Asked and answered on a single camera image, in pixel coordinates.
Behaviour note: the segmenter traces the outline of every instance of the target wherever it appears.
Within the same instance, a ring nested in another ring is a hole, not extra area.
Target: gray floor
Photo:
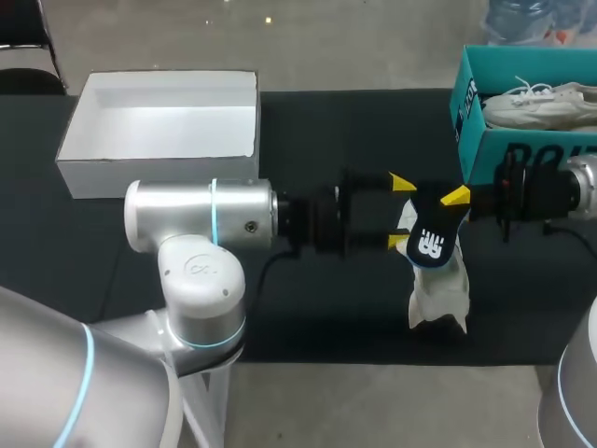
[[[91,70],[256,68],[263,90],[449,87],[482,0],[45,0],[78,93]],[[37,51],[0,67],[48,66]],[[538,446],[531,368],[237,365],[229,448]]]

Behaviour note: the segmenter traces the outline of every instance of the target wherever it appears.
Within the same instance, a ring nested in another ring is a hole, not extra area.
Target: black cloth
[[[340,169],[459,181],[450,92],[264,92],[261,176],[276,189],[334,184]],[[84,321],[163,305],[153,257],[125,243],[121,201],[72,201],[53,158],[73,99],[0,97],[0,284]],[[387,228],[402,203],[356,201],[356,226]],[[577,224],[597,244],[597,226]],[[396,253],[347,260],[306,251],[268,275],[250,315],[245,361],[497,365],[555,362],[597,295],[597,263],[566,235],[492,220],[464,225],[468,336],[408,329],[412,269]],[[247,296],[270,252],[243,251]]]

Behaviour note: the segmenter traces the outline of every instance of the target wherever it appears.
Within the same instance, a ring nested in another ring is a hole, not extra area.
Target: sock logo
[[[477,96],[477,85],[475,84],[475,79],[470,78],[468,81],[468,87],[466,88],[466,98],[465,98],[465,109],[466,109],[466,117],[470,117],[470,111],[473,108],[473,100]]]
[[[428,255],[432,259],[438,259],[441,255],[441,245],[443,244],[443,238],[440,239],[438,235],[423,229],[421,239],[419,240],[419,252],[423,255]]]

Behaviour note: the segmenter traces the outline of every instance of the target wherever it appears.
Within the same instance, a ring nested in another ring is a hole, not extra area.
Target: white box
[[[56,157],[73,198],[122,198],[131,182],[257,179],[257,74],[92,73]]]

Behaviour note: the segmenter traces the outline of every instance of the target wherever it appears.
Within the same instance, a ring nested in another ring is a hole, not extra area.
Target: black cable
[[[276,261],[281,259],[297,259],[300,253],[296,249],[285,250],[284,252],[277,253],[272,255],[263,265],[261,268],[261,274],[259,275],[259,280],[257,281],[257,292],[255,298],[249,303],[248,310],[253,311],[257,307],[257,303],[261,298],[261,293],[263,292],[263,287],[265,286],[265,280],[268,276],[268,272],[270,271],[271,266]]]
[[[565,233],[570,236],[574,236],[585,247],[585,249],[587,249],[587,252],[589,252],[590,255],[597,260],[597,251],[592,247],[592,245],[590,245],[586,236],[566,227],[552,226],[549,221],[545,221],[543,223],[543,234],[552,235],[554,233]]]

